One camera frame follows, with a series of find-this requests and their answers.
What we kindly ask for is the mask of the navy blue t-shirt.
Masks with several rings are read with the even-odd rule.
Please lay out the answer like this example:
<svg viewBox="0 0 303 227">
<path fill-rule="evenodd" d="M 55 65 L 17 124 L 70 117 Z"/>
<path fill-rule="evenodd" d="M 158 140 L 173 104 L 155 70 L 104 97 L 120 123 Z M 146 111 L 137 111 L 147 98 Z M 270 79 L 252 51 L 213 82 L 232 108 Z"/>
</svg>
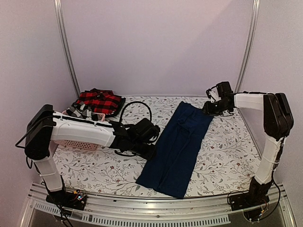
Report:
<svg viewBox="0 0 303 227">
<path fill-rule="evenodd" d="M 180 102 L 156 142 L 155 157 L 146 162 L 136 183 L 174 198 L 184 198 L 212 120 L 201 109 Z"/>
</svg>

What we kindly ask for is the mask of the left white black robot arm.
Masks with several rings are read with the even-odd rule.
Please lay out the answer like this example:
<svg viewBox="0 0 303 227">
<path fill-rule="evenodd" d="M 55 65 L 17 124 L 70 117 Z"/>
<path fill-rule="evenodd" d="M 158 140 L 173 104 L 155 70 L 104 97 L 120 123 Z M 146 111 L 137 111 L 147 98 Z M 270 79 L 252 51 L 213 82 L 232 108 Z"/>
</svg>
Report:
<svg viewBox="0 0 303 227">
<path fill-rule="evenodd" d="M 155 156 L 154 142 L 158 139 L 160 128 L 152 123 L 152 118 L 143 118 L 136 124 L 117 122 L 96 122 L 64 115 L 45 104 L 27 125 L 25 135 L 15 144 L 24 150 L 47 190 L 46 201 L 59 209 L 84 210 L 87 195 L 81 190 L 68 192 L 62 176 L 53 160 L 51 143 L 70 140 L 92 143 L 115 149 L 121 155 L 131 151 L 135 156 L 150 160 Z"/>
</svg>

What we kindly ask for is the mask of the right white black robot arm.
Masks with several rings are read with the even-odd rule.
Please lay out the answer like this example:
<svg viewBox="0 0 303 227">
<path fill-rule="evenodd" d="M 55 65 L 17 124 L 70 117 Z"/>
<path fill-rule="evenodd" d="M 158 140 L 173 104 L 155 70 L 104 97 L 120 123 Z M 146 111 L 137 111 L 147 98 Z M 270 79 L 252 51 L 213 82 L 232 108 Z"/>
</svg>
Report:
<svg viewBox="0 0 303 227">
<path fill-rule="evenodd" d="M 219 116 L 223 112 L 232 113 L 237 109 L 253 109 L 263 113 L 265 147 L 260 165 L 250 181 L 249 191 L 229 196 L 227 201 L 232 210 L 242 210 L 269 202 L 268 190 L 274 181 L 285 139 L 294 125 L 293 115 L 284 93 L 240 92 L 232 91 L 230 83 L 224 81 L 214 86 L 216 91 L 207 89 L 209 98 L 204 104 L 203 112 Z"/>
</svg>

